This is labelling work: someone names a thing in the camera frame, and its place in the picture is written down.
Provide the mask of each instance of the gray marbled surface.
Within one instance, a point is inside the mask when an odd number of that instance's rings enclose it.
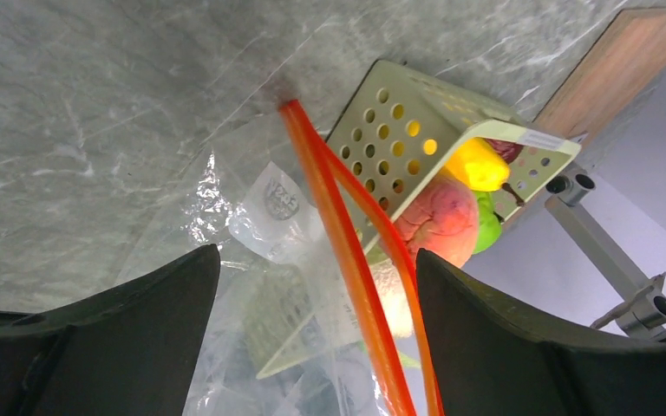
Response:
[[[0,309],[113,285],[193,157],[284,100],[330,129],[386,58],[532,118],[620,9],[653,4],[0,0]]]

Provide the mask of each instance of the plastic bag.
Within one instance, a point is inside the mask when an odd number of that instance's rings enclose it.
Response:
[[[144,230],[118,283],[201,244],[221,252],[185,414],[386,414],[309,201],[273,114],[213,140]]]

